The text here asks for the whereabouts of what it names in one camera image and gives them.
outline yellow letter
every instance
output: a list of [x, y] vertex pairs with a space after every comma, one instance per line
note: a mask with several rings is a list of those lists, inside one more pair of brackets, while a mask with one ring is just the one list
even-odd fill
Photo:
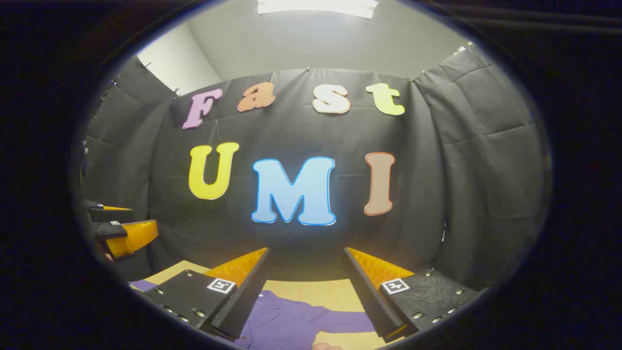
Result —
[[374, 94], [376, 108], [388, 115], [401, 115], [405, 112], [404, 106], [393, 104], [393, 97], [399, 97], [399, 91], [389, 88], [385, 83], [378, 83], [365, 88], [367, 92]]
[[233, 153], [239, 149], [235, 142], [222, 143], [216, 147], [216, 152], [220, 154], [218, 161], [218, 174], [216, 181], [208, 185], [203, 180], [205, 162], [211, 153], [209, 146], [197, 146], [190, 151], [190, 175], [188, 175], [188, 185], [190, 191], [200, 199], [216, 199], [221, 197], [229, 188], [229, 178], [231, 177], [231, 161]]

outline purple cloth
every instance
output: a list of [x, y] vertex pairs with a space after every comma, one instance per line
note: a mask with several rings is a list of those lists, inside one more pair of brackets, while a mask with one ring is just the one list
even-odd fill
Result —
[[315, 335], [373, 332], [364, 312], [332, 311], [301, 301], [282, 299], [263, 290], [255, 302], [242, 334], [233, 342], [250, 350], [310, 350]]
[[151, 282], [147, 282], [145, 280], [130, 282], [129, 284], [132, 285], [132, 286], [135, 286], [136, 288], [140, 289], [141, 291], [148, 291], [151, 288], [157, 286], [156, 284], [151, 283]]

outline blue letter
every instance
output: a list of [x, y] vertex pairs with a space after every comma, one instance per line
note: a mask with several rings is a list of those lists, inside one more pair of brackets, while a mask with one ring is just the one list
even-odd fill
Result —
[[284, 222], [290, 222], [298, 204], [305, 199], [298, 221], [303, 225], [332, 225], [337, 218], [330, 212], [328, 179], [335, 161], [327, 157], [313, 157], [305, 161], [294, 180], [289, 182], [281, 163], [276, 159], [262, 159], [253, 164], [258, 175], [257, 210], [251, 214], [255, 222], [271, 224], [276, 221], [272, 200]]

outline ceiling light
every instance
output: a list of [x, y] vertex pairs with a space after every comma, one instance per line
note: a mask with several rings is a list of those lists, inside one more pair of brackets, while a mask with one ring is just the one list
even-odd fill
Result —
[[330, 11], [371, 19], [378, 4], [375, 0], [257, 0], [257, 12]]

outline brown letter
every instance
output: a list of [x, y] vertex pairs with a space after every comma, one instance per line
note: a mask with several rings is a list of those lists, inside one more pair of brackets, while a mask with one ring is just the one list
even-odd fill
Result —
[[391, 166], [395, 157], [390, 153], [374, 152], [365, 156], [365, 161], [371, 168], [371, 190], [369, 203], [365, 206], [367, 215], [380, 215], [390, 211], [393, 203], [389, 199], [391, 184]]

